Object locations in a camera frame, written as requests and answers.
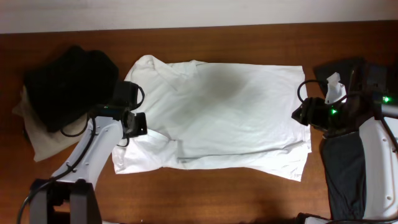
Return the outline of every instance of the black fabric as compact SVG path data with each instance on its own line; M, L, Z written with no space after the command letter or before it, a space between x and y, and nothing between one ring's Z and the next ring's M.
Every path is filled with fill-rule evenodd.
M344 84L346 92L348 93L351 72L353 71L355 66L361 65L364 62L365 59L361 57L347 58L335 62L328 62L326 64L317 66L313 69L313 72L317 80L323 81L325 83L328 82L326 79L329 78L329 76L331 76L335 72L339 73L340 83ZM322 90L323 95L326 97L326 93L328 92L328 87L320 85L320 88Z
M25 73L29 101L46 125L56 132L112 97L119 69L99 50L69 48L47 66Z
M366 205L366 169L359 133L326 139L321 155L332 218L362 219Z

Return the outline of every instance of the white t-shirt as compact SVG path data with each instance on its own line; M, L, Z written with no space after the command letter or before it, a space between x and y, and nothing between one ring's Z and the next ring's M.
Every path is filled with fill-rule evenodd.
M126 149L115 148L117 173L162 166L250 167L300 180L311 151L309 127L291 118L301 104L300 66L165 64L146 55L134 64L126 81L137 83L146 94L135 112L146 113L150 130L148 136L131 139ZM140 167L134 161L149 165Z

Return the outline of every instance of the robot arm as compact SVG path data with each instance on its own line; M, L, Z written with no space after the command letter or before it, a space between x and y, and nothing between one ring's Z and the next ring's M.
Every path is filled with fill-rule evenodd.
M364 215L362 219L332 223L398 222L398 79L394 70L387 73L378 68L356 67L350 73L348 94L339 90L344 86L338 81L330 88L333 82L328 78L326 99L302 99L302 105L292 114L299 123L323 131L325 139L359 131L366 168ZM307 80L300 86L308 82L326 86L320 80Z
M121 121L117 121L110 117L99 116L95 118L96 128L95 136L90 144L90 148L86 152L84 158L79 162L76 168L65 177L58 179L58 182L75 183L77 180L83 179L93 184L95 189L98 176L100 175L106 160L111 154L113 148L122 140L123 128ZM70 154L69 158L61 165L61 167L52 174L56 177L68 169L78 157L83 153L84 148L90 140L93 123L89 121L87 130L85 131L75 150Z
M90 112L86 131L75 150L49 180L37 179L30 187L30 195L19 212L30 202L30 223L103 223L94 189L98 177L113 148L123 138L147 134L144 113L134 114L138 108L138 90L131 82L119 82L108 105L98 105ZM54 206L70 203L70 212L57 212Z

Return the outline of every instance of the folded clothing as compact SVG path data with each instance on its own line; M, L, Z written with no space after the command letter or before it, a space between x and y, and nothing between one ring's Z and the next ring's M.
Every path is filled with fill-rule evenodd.
M115 147L116 173L250 167L301 179L311 152L310 128L291 114L300 106L296 94L304 81L302 67L165 64L146 55L126 81L146 93L136 112L146 113L150 130L126 148ZM305 88L301 94L307 96Z
M112 97L119 69L99 50L70 47L54 62L25 73L32 108L56 132Z
M80 140L81 136L68 138L60 131L54 133L48 132L47 127L33 110L27 96L26 88L23 89L21 97L21 102L12 112L24 118L25 131L35 151L34 161L39 162L49 158ZM79 133L85 127L86 120L86 115L83 115L76 121L65 126L63 130L71 134Z

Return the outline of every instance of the brown wooden surface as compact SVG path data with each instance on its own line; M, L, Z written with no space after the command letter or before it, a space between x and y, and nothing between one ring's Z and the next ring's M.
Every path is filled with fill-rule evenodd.
M29 185L48 178L72 148L42 162L11 114L20 100L22 74L60 55L70 44L105 52L124 78L133 63L151 54L163 62L315 65L362 55L381 64L398 53L398 22L284 24L189 29L109 30L0 35L0 222L14 223ZM321 96L307 85L309 96ZM313 153L301 182L252 169L175 170L115 175L108 159L96 196L104 220L126 223L239 223L292 218L298 212L329 217L319 154L322 134L312 130ZM28 220L25 210L24 221Z

